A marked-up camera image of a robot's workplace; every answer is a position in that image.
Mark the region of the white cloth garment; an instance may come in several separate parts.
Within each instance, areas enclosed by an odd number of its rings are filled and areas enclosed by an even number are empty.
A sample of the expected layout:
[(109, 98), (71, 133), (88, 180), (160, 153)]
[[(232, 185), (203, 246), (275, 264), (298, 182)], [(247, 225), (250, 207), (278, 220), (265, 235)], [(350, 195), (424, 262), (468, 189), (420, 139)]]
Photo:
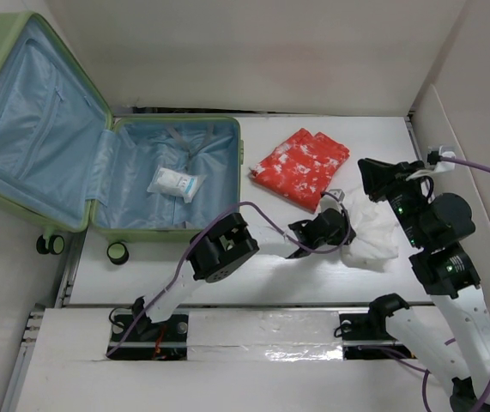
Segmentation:
[(348, 211), (355, 237), (341, 248), (341, 257), (348, 267), (381, 270), (386, 263), (399, 257), (394, 240), (396, 217), (386, 203), (374, 203), (359, 186), (347, 192), (344, 206)]

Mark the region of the orange white tie-dye shorts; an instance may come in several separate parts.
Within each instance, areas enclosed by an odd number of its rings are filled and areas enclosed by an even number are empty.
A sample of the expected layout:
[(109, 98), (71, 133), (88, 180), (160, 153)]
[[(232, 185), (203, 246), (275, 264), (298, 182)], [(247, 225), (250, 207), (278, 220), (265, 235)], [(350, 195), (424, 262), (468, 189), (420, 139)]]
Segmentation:
[(323, 132), (301, 128), (250, 170), (251, 180), (311, 213), (348, 160), (349, 149)]

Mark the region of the white cotton pads packet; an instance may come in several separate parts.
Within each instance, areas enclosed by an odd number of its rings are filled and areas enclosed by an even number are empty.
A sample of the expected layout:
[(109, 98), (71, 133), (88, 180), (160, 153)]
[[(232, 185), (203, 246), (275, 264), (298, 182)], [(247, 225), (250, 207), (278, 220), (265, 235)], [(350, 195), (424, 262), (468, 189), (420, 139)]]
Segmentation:
[(190, 175), (158, 167), (147, 192), (180, 197), (185, 203), (191, 203), (205, 179), (205, 175)]

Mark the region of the green hard-shell suitcase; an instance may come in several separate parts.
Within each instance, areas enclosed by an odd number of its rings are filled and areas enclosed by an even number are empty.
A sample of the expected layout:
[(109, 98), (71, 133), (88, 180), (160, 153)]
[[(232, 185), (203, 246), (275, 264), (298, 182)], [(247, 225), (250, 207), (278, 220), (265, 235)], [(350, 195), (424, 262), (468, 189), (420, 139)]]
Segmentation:
[[(41, 228), (39, 253), (89, 228), (187, 241), (238, 202), (242, 162), (236, 119), (116, 118), (44, 17), (0, 13), (0, 208)], [(158, 167), (206, 179), (185, 203), (147, 192)]]

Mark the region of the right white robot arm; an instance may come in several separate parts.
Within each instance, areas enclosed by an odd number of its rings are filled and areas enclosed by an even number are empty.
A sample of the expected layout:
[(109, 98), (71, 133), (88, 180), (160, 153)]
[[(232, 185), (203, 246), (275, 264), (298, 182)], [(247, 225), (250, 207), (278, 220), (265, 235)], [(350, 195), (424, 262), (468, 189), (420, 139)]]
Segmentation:
[(438, 380), (454, 411), (490, 411), (490, 314), (481, 278), (461, 240), (475, 232), (469, 204), (454, 193), (428, 199), (421, 180), (455, 165), (450, 154), (432, 152), (426, 161), (390, 164), (358, 162), (365, 194), (386, 201), (411, 246), (409, 261), (416, 279), (448, 324), (456, 345), (450, 347), (416, 317), (398, 294), (369, 305), (366, 327), (376, 337), (394, 337)]

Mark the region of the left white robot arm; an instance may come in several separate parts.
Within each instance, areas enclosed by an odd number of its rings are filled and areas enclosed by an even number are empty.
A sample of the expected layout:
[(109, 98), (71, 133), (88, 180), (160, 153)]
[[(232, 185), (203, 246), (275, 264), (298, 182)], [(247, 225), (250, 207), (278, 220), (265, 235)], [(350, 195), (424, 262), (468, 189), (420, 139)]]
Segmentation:
[(286, 229), (272, 223), (250, 225), (240, 213), (232, 213), (192, 238), (190, 251), (165, 285), (135, 300), (131, 329), (144, 342), (156, 338), (195, 290), (228, 278), (257, 253), (300, 259), (337, 251), (354, 237), (343, 207), (325, 209), (314, 219), (296, 221)]

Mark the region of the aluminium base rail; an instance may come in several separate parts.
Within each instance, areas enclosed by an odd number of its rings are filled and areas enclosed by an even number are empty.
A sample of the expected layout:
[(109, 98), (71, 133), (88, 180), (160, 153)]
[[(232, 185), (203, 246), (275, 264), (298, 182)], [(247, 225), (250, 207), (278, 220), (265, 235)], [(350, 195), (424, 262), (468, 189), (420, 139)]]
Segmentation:
[(108, 360), (109, 306), (36, 318), (6, 411), (421, 411), (415, 362), (346, 360), (334, 336), (363, 305), (187, 306), (186, 360)]

